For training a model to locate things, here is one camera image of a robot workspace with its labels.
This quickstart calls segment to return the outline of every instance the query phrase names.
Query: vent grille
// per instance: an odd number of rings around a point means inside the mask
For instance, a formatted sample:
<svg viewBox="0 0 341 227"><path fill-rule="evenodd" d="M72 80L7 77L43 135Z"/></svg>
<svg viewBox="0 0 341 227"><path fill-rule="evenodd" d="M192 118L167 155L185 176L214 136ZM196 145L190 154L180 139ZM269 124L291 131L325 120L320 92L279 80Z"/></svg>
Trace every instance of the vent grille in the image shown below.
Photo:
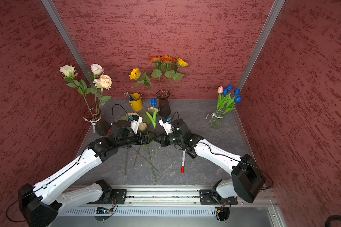
<svg viewBox="0 0 341 227"><path fill-rule="evenodd" d="M64 212L61 216L110 215L95 214L95 210L96 207L77 207ZM113 216L214 217L215 215L213 207L118 207Z"/></svg>

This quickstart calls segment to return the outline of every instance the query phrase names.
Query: blue tulip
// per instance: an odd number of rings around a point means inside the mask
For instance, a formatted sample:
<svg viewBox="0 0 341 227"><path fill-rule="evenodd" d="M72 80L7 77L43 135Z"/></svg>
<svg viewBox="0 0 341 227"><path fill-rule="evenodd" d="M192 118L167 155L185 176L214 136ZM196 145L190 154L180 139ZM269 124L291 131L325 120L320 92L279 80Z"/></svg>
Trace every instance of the blue tulip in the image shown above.
<svg viewBox="0 0 341 227"><path fill-rule="evenodd" d="M236 88L235 91L234 91L234 95L238 96L239 94L240 94L240 89Z"/></svg>
<svg viewBox="0 0 341 227"><path fill-rule="evenodd" d="M236 103L241 102L241 100L242 100L242 98L241 98L240 96L237 96L237 97L235 98L235 102L236 102Z"/></svg>
<svg viewBox="0 0 341 227"><path fill-rule="evenodd" d="M228 89L225 89L224 92L222 93L224 96L227 95L227 93L229 93Z"/></svg>
<svg viewBox="0 0 341 227"><path fill-rule="evenodd" d="M229 92L231 92L231 90L232 90L232 84L230 84L229 86L227 86L226 89L229 90Z"/></svg>
<svg viewBox="0 0 341 227"><path fill-rule="evenodd" d="M156 106L157 105L157 100L155 98L152 98L152 100L150 101L150 105Z"/></svg>

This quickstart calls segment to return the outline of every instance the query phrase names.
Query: dark brown vase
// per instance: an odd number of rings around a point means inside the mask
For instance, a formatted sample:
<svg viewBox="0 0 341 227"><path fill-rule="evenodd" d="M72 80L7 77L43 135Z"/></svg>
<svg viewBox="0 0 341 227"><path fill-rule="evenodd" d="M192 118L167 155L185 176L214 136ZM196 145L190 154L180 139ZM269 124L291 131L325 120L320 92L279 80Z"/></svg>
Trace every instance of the dark brown vase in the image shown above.
<svg viewBox="0 0 341 227"><path fill-rule="evenodd" d="M169 106L168 98L170 96L169 91L159 90L157 92L158 102L158 113L162 117L168 117L171 114L171 107Z"/></svg>
<svg viewBox="0 0 341 227"><path fill-rule="evenodd" d="M95 107L91 108L91 112L87 109L84 113L83 119L90 122L92 124L93 132L96 132L99 135L105 136L111 129L111 125L107 123L103 117L101 117L101 111L99 110L99 114L96 113Z"/></svg>

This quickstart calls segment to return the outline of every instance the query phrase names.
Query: gray table surface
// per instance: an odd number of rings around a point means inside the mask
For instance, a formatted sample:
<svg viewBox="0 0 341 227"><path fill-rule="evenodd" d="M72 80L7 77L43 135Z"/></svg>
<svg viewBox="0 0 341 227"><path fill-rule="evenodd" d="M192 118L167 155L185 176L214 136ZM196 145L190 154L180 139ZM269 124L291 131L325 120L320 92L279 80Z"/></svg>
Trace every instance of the gray table surface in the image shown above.
<svg viewBox="0 0 341 227"><path fill-rule="evenodd" d="M105 104L101 111L101 116L109 123L112 122L111 109L114 104L121 104L125 110L134 112L127 100L113 99ZM179 112L191 132L199 134L210 143L234 154L244 155L246 148L241 138L236 120L232 113L227 114L222 119L220 129L213 130L207 125L207 114L212 113L217 104L217 100L169 100L173 115ZM141 114L150 106L150 100L143 100L144 108L137 113ZM119 120L124 116L124 110L114 107L114 119ZM93 133L92 127L89 129L86 138L78 153L94 140L101 136ZM196 157L192 159L186 154L184 174L180 172L182 164L182 151L174 148L173 145L161 147L154 141L149 144L150 154L157 182L155 182L149 163L149 154L146 146L133 146L132 148L120 148L116 155L113 155L101 165L93 168L78 179L74 185L89 185L97 180L104 179L110 185L214 185L218 180L230 179L230 175L211 161ZM137 156L136 150L144 156Z"/></svg>

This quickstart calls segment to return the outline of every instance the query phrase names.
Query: pink tulip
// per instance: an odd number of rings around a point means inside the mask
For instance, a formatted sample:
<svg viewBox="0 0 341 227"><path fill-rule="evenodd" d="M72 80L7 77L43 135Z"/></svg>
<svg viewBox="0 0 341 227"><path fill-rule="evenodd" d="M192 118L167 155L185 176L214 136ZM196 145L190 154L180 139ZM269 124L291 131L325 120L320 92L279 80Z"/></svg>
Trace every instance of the pink tulip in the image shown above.
<svg viewBox="0 0 341 227"><path fill-rule="evenodd" d="M218 87L218 90L217 90L218 93L223 93L224 92L224 88L222 86Z"/></svg>

